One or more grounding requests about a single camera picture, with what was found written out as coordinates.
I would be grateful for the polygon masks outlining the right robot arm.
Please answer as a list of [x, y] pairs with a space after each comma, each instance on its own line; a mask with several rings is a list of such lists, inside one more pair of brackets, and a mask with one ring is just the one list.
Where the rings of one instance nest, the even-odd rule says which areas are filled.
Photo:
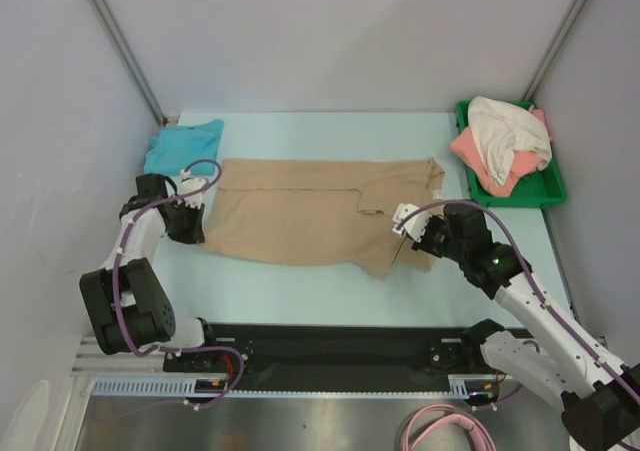
[[493, 212], [466, 200], [398, 206], [394, 231], [414, 251], [449, 259], [464, 278], [515, 317], [538, 343], [533, 349], [486, 319], [467, 331], [463, 364], [515, 378], [553, 407], [580, 450], [639, 447], [639, 368], [630, 365], [567, 314], [542, 285], [514, 238], [496, 241]]

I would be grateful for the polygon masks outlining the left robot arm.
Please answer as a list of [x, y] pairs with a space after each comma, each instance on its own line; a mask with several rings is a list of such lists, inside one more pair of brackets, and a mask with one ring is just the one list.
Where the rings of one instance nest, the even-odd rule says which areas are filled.
[[101, 351], [106, 355], [165, 344], [181, 324], [153, 269], [162, 238], [196, 245], [205, 241], [201, 178], [176, 184], [150, 173], [136, 178], [137, 194], [123, 205], [114, 249], [101, 267], [81, 276], [80, 292]]

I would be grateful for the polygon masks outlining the tan t-shirt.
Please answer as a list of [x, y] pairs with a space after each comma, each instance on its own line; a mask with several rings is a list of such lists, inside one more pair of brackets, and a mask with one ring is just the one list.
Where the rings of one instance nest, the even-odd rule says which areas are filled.
[[395, 162], [230, 158], [204, 226], [204, 249], [287, 266], [353, 263], [382, 279], [395, 262], [428, 270], [394, 234], [401, 204], [441, 200], [435, 159]]

